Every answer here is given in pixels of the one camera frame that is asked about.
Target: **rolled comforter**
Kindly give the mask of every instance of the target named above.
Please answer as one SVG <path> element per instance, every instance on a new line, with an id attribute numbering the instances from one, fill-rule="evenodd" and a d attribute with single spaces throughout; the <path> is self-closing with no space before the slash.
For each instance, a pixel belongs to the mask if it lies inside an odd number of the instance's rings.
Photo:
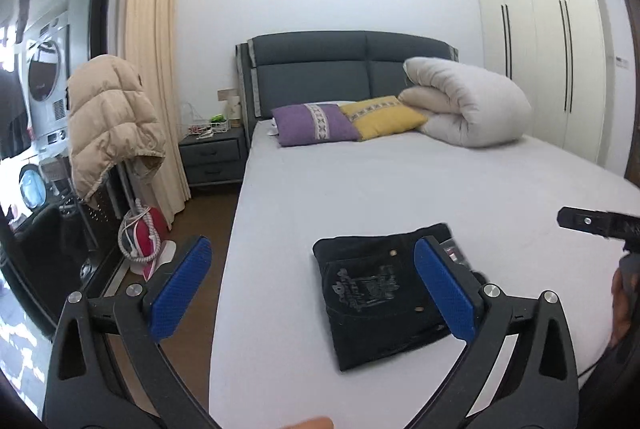
<path id="1" fill-rule="evenodd" d="M 399 100 L 429 117 L 420 131 L 449 144 L 482 148 L 520 138 L 532 109 L 505 76 L 476 66 L 430 57 L 404 62 L 410 81 Z"/>

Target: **metal rivet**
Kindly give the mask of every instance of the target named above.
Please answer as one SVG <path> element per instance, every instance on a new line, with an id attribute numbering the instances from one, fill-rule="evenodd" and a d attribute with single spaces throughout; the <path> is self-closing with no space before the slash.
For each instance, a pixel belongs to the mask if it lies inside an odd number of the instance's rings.
<path id="1" fill-rule="evenodd" d="M 69 303 L 77 303 L 81 299 L 82 299 L 82 292 L 71 292 L 69 294 L 69 297 L 67 297 L 67 300 L 69 301 Z"/>
<path id="2" fill-rule="evenodd" d="M 495 284 L 485 285 L 483 290 L 489 297 L 498 297 L 500 295 L 500 289 Z"/>
<path id="3" fill-rule="evenodd" d="M 140 283 L 134 283 L 127 286 L 127 295 L 129 297 L 135 297 L 142 293 L 142 285 Z"/>
<path id="4" fill-rule="evenodd" d="M 546 302 L 551 304 L 558 302 L 558 296 L 554 292 L 551 292 L 550 290 L 547 290 L 545 292 L 544 298 Z"/>

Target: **nightstand drawer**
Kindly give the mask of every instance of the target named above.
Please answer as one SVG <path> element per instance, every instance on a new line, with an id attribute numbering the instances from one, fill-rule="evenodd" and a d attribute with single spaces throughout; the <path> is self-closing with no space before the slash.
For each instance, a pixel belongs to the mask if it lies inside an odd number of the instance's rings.
<path id="1" fill-rule="evenodd" d="M 240 160 L 238 142 L 235 140 L 220 140 L 193 146 L 181 146 L 180 155 L 185 167 L 217 162 L 231 162 Z"/>
<path id="2" fill-rule="evenodd" d="M 223 162 L 221 164 L 196 165 L 184 169 L 189 185 L 242 180 L 243 162 Z"/>

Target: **yellow pillow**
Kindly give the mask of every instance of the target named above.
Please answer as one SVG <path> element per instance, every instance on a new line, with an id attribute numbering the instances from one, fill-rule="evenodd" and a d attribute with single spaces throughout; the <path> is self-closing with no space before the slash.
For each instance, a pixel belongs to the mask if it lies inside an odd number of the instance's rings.
<path id="1" fill-rule="evenodd" d="M 427 122 L 427 117 L 393 96 L 344 104 L 340 110 L 360 132 L 361 140 L 407 132 Z"/>

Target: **washing machine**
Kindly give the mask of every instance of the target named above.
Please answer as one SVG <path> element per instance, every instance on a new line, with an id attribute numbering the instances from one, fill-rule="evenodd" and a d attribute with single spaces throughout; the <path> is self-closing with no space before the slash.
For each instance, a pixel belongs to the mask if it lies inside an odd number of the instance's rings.
<path id="1" fill-rule="evenodd" d="M 31 126 L 38 154 L 55 156 L 66 148 L 66 80 L 70 75 L 67 12 L 40 25 L 38 32 L 38 38 L 27 43 L 24 71 Z"/>

